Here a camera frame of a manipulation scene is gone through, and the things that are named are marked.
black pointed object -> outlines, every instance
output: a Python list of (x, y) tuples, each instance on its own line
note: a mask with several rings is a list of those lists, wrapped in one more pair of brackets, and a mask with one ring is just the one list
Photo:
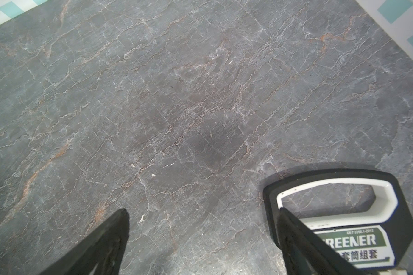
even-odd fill
[(284, 207), (277, 232), (288, 275), (310, 275), (307, 263), (321, 275), (364, 275)]
[(127, 210), (117, 210), (39, 275), (118, 275), (129, 227)]

gray marble surface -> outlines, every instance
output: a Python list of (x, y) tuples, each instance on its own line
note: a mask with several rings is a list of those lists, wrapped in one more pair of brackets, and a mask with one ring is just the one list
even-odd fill
[(0, 26), (0, 274), (120, 207), (123, 275), (285, 274), (261, 191), (339, 167), (393, 173), (413, 215), (413, 61), (353, 0), (50, 0)]

green and white label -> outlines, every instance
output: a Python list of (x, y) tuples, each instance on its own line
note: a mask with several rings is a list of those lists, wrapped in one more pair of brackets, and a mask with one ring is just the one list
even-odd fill
[(314, 232), (357, 268), (393, 266), (395, 255), (379, 225)]

white handle trim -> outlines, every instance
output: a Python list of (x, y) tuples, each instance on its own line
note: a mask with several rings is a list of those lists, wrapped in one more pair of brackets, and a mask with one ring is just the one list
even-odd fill
[(383, 223), (391, 217), (398, 205), (395, 191), (388, 181), (365, 178), (335, 178), (310, 182), (281, 192), (277, 195), (278, 208), (280, 209), (283, 207), (282, 199), (284, 197), (325, 184), (371, 185), (375, 192), (376, 199), (370, 209), (366, 212), (300, 219), (300, 221), (312, 230), (359, 224)]

label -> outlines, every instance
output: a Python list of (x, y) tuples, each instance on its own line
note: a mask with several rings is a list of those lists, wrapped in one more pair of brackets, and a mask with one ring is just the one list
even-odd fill
[(379, 225), (314, 232), (356, 268), (395, 264), (387, 233)]

